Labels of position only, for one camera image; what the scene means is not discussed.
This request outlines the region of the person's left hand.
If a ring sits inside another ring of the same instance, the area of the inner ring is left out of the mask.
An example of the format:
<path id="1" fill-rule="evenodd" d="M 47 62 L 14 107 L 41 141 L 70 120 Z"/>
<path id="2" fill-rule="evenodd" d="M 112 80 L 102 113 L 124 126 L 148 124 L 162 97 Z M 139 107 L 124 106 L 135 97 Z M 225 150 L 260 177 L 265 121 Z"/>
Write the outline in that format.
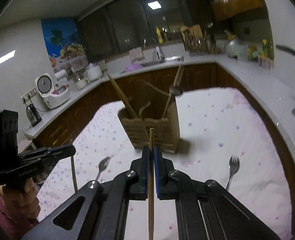
<path id="1" fill-rule="evenodd" d="M 0 195 L 5 209 L 11 217 L 19 219 L 37 219 L 41 207 L 37 198 L 37 189 L 32 178 L 29 178 L 23 190 L 12 190 L 6 185 L 0 186 Z"/>

